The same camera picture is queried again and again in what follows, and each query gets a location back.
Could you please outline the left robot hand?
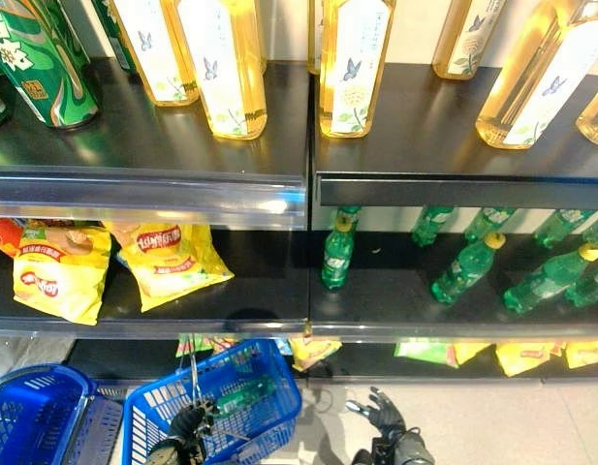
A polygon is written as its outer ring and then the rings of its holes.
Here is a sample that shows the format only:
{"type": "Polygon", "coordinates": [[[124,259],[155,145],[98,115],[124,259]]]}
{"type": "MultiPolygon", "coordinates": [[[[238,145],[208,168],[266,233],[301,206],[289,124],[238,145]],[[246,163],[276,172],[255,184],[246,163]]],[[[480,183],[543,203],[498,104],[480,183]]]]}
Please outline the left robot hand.
{"type": "Polygon", "coordinates": [[[169,436],[183,441],[210,435],[218,409],[212,404],[188,405],[171,422],[169,436]]]}

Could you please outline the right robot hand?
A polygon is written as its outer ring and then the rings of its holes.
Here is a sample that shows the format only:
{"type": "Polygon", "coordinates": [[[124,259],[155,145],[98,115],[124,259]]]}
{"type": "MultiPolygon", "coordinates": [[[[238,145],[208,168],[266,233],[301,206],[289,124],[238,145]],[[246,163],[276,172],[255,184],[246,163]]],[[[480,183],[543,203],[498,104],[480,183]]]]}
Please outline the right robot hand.
{"type": "Polygon", "coordinates": [[[345,407],[364,418],[374,426],[382,437],[397,438],[407,431],[402,414],[389,396],[378,387],[371,387],[368,396],[370,405],[363,405],[356,400],[347,400],[345,407]]]}

